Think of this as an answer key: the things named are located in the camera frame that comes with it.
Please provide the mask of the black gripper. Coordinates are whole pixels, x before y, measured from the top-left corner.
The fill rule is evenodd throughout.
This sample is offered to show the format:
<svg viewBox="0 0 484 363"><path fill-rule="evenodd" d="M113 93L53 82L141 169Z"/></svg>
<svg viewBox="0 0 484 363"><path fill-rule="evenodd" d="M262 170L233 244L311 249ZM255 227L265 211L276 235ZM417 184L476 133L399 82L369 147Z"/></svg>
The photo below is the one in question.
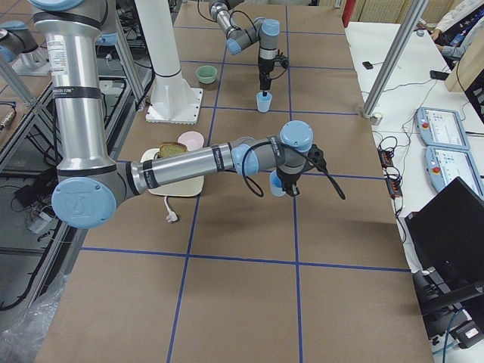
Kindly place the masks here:
<svg viewBox="0 0 484 363"><path fill-rule="evenodd" d="M289 173L278 167L276 169L276 175L281 180L281 189L289 196L298 196L300 194L297 182L303 171L297 171L295 173Z"/></svg>
<svg viewBox="0 0 484 363"><path fill-rule="evenodd" d="M269 91L271 88L271 76L273 71L273 60L264 58L258 59L259 84L261 91Z"/></svg>

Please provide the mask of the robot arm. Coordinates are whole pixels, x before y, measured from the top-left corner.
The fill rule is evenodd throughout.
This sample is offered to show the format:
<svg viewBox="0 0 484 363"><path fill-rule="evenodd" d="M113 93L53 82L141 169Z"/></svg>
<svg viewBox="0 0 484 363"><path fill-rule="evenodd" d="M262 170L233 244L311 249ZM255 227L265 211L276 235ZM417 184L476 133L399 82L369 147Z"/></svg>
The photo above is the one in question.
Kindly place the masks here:
<svg viewBox="0 0 484 363"><path fill-rule="evenodd" d="M273 63L286 58L278 49L281 32L276 19L258 17L250 28L236 27L231 15L243 1L209 1L210 20L224 31L227 49L240 53L258 43L261 89L259 112L271 103ZM278 135L262 140L239 138L173 157L140 161L117 160L108 146L96 41L116 19L112 1L29 1L34 24L44 36L51 64L51 92L56 108L62 160L58 184L51 195L55 215L71 227L96 228L113 218L125 201L147 190L215 172L249 175L271 172L271 192L299 195L297 182L308 170L313 130L307 123L286 123ZM153 70L154 122L194 124L203 89L192 88L182 75L173 22L167 1L135 1Z"/></svg>
<svg viewBox="0 0 484 363"><path fill-rule="evenodd" d="M276 77L271 76L275 64L284 70L289 67L288 57L284 56L278 48L278 39L281 32L280 22L276 19L257 17L251 20L248 15L235 8L242 1L209 1L209 15L225 34L226 46L232 55L240 54L252 45L259 46L258 69L260 91L267 96L271 83ZM236 24L235 14L244 14L250 25L243 29Z"/></svg>

